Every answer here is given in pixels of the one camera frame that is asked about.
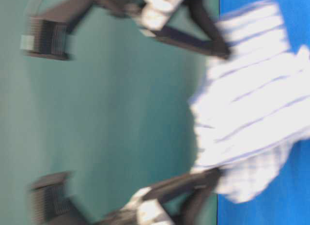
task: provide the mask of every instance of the teal wall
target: teal wall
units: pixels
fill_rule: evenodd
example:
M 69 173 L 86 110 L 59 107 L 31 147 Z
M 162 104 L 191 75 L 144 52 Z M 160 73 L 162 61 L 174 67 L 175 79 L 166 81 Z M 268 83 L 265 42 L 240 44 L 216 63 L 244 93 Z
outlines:
M 60 0 L 45 0 L 43 8 Z M 72 61 L 23 56 L 28 0 L 0 0 L 0 222 L 30 225 L 26 191 L 73 170 L 69 193 L 92 221 L 195 158 L 186 103 L 205 57 L 157 43 L 95 8 L 72 37 Z M 214 14 L 218 0 L 209 0 Z M 201 35 L 183 19 L 174 23 Z M 216 197 L 201 224 L 216 223 Z

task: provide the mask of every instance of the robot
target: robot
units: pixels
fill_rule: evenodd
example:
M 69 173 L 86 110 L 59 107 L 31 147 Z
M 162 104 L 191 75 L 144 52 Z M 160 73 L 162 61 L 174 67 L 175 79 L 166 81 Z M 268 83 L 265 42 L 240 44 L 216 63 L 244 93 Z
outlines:
M 66 0 L 39 15 L 30 16 L 29 32 L 22 36 L 22 49 L 29 56 L 70 59 L 66 52 L 67 36 L 94 5 L 108 10 L 114 17 L 133 19 L 144 35 L 162 43 L 223 59 L 231 54 L 202 0 Z M 181 5 L 189 9 L 190 18 L 210 41 L 167 26 Z
M 44 176 L 31 186 L 35 224 L 90 225 L 74 202 L 65 195 L 69 172 Z M 95 225 L 193 225 L 206 199 L 221 175 L 218 168 L 201 173 L 186 173 L 141 188 L 119 210 L 105 216 Z M 170 214 L 164 204 L 188 193 L 179 213 Z

